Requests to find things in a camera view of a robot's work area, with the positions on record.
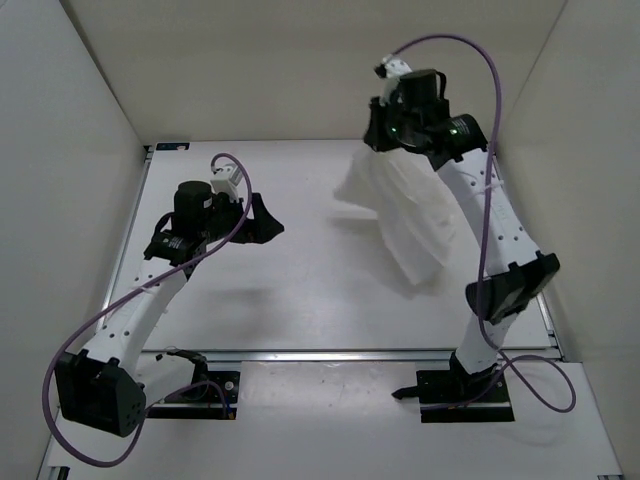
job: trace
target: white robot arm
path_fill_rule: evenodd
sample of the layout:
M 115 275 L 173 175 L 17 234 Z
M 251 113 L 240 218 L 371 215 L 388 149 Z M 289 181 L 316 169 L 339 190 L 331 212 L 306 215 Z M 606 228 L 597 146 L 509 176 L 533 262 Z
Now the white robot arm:
M 229 165 L 213 168 L 211 185 L 198 181 L 180 184 L 174 211 L 156 225 L 132 288 L 195 260 L 208 244 L 232 232 L 243 216 L 237 196 L 241 180 L 240 170 Z M 259 193 L 252 194 L 251 208 L 253 218 L 244 221 L 231 242 L 266 243 L 284 231 Z M 164 229 L 169 220 L 171 228 Z M 147 338 L 196 266 L 146 288 L 115 310 L 80 353 L 65 352 L 58 359 L 56 385 L 67 420 L 125 437 L 144 420 L 149 406 L 200 380 L 206 360 L 195 352 L 176 350 L 144 364 L 139 362 Z
M 455 196 L 481 244 L 487 188 L 487 140 L 482 130 L 471 115 L 450 116 L 443 73 L 414 72 L 393 56 L 385 57 L 375 71 L 386 82 L 382 95 L 372 98 L 369 104 L 371 117 L 364 142 L 376 152 L 402 148 L 425 155 Z M 460 400 L 473 398 L 488 385 L 497 367 L 496 349 L 502 347 L 509 327 L 560 268 L 557 257 L 543 255 L 529 237 L 494 173 L 490 188 L 481 306 L 486 338 L 476 315 L 475 282 L 466 289 L 471 319 L 449 362 Z M 398 391 L 394 396 L 409 395 Z

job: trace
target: black mounting plate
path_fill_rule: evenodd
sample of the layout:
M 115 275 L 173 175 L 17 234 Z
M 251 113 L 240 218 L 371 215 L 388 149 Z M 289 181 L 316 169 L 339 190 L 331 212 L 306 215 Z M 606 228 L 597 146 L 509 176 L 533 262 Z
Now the black mounting plate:
M 416 373 L 420 391 L 422 423 L 513 422 L 515 417 L 509 389 L 500 380 L 484 397 L 466 407 L 429 410 L 429 405 L 465 401 L 456 388 L 450 370 L 420 370 Z
M 228 413 L 233 415 L 222 417 L 220 395 L 215 388 L 197 388 L 181 395 L 170 395 L 165 402 L 154 405 L 147 414 L 148 418 L 172 418 L 191 420 L 235 420 L 237 415 L 238 394 L 240 392 L 240 372 L 210 370 L 207 377 L 216 382 L 230 406 Z

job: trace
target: white table surface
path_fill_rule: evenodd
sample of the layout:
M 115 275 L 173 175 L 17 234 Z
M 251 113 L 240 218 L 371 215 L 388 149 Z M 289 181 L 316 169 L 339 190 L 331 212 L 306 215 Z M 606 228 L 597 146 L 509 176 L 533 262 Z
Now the white table surface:
M 266 245 L 228 245 L 196 269 L 149 338 L 147 350 L 453 349 L 469 318 L 464 287 L 479 249 L 458 210 L 449 265 L 412 288 L 386 250 L 375 215 L 333 199 L 360 141 L 203 142 L 153 155 L 121 274 L 128 290 L 153 227 L 185 180 L 209 181 L 210 160 L 230 152 L 286 231 Z M 429 168 L 425 158 L 425 168 Z M 538 305 L 506 346 L 545 348 Z
M 578 393 L 576 409 L 554 413 L 511 373 L 515 422 L 422 424 L 417 400 L 390 392 L 415 383 L 413 363 L 244 363 L 236 421 L 148 420 L 129 459 L 88 467 L 55 444 L 48 466 L 68 480 L 448 479 L 596 480 L 620 470 L 582 366 L 563 364 Z M 548 365 L 522 371 L 550 402 L 567 405 Z M 120 439 L 58 420 L 85 453 L 107 460 Z

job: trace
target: white panel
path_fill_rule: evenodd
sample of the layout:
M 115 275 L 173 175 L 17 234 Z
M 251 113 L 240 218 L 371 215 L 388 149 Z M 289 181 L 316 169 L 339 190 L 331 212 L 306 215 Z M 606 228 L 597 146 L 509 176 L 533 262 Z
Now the white panel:
M 333 199 L 359 141 L 202 142 L 155 152 L 117 296 L 128 291 L 158 219 L 185 180 L 208 181 L 229 151 L 285 232 L 266 245 L 228 245 L 200 264 L 146 344 L 207 349 L 453 349 L 469 319 L 465 286 L 479 249 L 460 210 L 451 260 L 412 287 L 385 248 L 375 215 Z M 425 159 L 425 168 L 430 169 Z M 549 346 L 537 303 L 508 347 Z
M 145 142 L 359 138 L 372 67 L 419 35 L 453 32 L 496 59 L 513 104 L 563 0 L 66 0 Z M 452 111 L 489 128 L 493 87 L 469 47 L 408 53 L 449 76 Z
M 98 307 L 143 157 L 60 5 L 8 0 L 0 9 L 2 478 L 36 475 L 48 438 L 44 371 Z
M 576 409 L 554 413 L 514 375 L 507 381 L 515 422 L 422 424 L 416 401 L 393 390 L 415 383 L 405 364 L 244 364 L 235 422 L 149 420 L 124 464 L 101 470 L 57 445 L 49 465 L 69 480 L 119 478 L 567 480 L 619 473 L 580 365 L 563 365 Z M 522 371 L 550 402 L 566 405 L 566 384 L 548 365 Z M 100 459 L 130 439 L 60 420 L 68 438 Z
M 640 2 L 569 2 L 502 138 L 529 226 L 562 268 L 550 306 L 640 478 Z

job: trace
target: white fabric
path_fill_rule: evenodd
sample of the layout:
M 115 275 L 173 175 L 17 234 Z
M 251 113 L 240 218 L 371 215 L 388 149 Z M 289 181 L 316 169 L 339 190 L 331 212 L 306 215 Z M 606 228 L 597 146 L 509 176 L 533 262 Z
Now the white fabric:
M 430 280 L 446 264 L 455 233 L 452 197 L 428 169 L 424 156 L 375 153 L 363 146 L 334 192 L 336 199 L 378 214 L 384 243 L 413 285 Z

